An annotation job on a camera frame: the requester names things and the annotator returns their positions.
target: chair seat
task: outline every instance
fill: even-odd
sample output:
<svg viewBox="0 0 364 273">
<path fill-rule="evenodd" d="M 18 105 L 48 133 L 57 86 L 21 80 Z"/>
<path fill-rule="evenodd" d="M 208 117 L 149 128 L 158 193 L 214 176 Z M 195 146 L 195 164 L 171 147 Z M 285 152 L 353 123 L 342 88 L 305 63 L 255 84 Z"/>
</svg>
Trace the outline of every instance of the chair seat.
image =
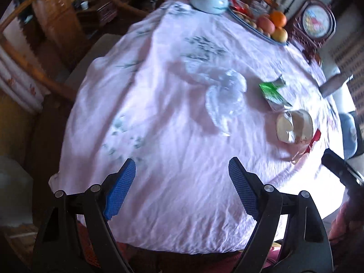
<svg viewBox="0 0 364 273">
<path fill-rule="evenodd" d="M 68 87 L 78 90 L 86 76 L 88 67 L 93 60 L 105 56 L 111 48 L 121 39 L 120 35 L 105 34 L 91 47 L 86 55 L 81 59 L 76 68 L 72 71 L 65 84 Z"/>
</svg>

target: blue gripper pad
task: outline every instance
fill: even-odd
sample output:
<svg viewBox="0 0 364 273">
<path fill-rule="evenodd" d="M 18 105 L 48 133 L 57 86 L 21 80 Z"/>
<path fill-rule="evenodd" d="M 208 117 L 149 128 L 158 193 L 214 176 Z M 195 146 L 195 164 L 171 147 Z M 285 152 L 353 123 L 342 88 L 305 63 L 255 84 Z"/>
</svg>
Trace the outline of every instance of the blue gripper pad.
<svg viewBox="0 0 364 273">
<path fill-rule="evenodd" d="M 127 159 L 118 173 L 119 177 L 106 197 L 104 216 L 107 220 L 111 220 L 114 215 L 119 213 L 126 194 L 128 194 L 130 186 L 135 178 L 135 172 L 135 162 L 132 159 Z"/>
<path fill-rule="evenodd" d="M 248 183 L 243 170 L 243 166 L 236 157 L 229 161 L 229 176 L 240 197 L 241 203 L 243 204 L 246 213 L 251 215 L 254 220 L 258 220 L 258 197 Z"/>
</svg>

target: orange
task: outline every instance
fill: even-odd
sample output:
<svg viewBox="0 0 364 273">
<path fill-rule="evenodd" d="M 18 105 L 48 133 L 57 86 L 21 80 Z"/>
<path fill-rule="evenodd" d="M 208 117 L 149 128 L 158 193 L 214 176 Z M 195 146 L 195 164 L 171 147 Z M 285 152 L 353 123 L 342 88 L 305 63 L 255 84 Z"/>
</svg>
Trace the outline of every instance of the orange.
<svg viewBox="0 0 364 273">
<path fill-rule="evenodd" d="M 281 11 L 277 11 L 277 10 L 274 10 L 270 14 L 270 20 L 272 21 L 272 23 L 274 23 L 276 28 L 282 28 L 287 23 L 286 16 Z"/>
</svg>

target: chair backrest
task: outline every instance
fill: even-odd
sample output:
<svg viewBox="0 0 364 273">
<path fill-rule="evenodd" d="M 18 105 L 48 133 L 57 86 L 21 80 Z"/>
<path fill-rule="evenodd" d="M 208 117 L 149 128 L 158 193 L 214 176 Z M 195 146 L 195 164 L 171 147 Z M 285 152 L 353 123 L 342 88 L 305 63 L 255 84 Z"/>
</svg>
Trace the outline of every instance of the chair backrest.
<svg viewBox="0 0 364 273">
<path fill-rule="evenodd" d="M 308 0 L 286 26 L 291 42 L 304 47 L 308 61 L 314 59 L 318 48 L 335 34 L 336 21 L 331 9 L 319 0 Z"/>
<path fill-rule="evenodd" d="M 85 56 L 90 43 L 82 31 L 70 0 L 36 0 L 33 11 L 48 40 L 65 66 L 72 70 Z"/>
</svg>

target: yellow apple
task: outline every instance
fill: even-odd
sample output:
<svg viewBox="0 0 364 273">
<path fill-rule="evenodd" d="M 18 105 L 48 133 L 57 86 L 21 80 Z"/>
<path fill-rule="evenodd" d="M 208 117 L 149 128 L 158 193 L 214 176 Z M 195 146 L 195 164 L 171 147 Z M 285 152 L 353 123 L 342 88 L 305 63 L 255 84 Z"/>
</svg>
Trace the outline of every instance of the yellow apple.
<svg viewBox="0 0 364 273">
<path fill-rule="evenodd" d="M 276 28 L 274 33 L 271 35 L 272 39 L 277 42 L 285 43 L 288 40 L 287 31 L 283 28 Z"/>
</svg>

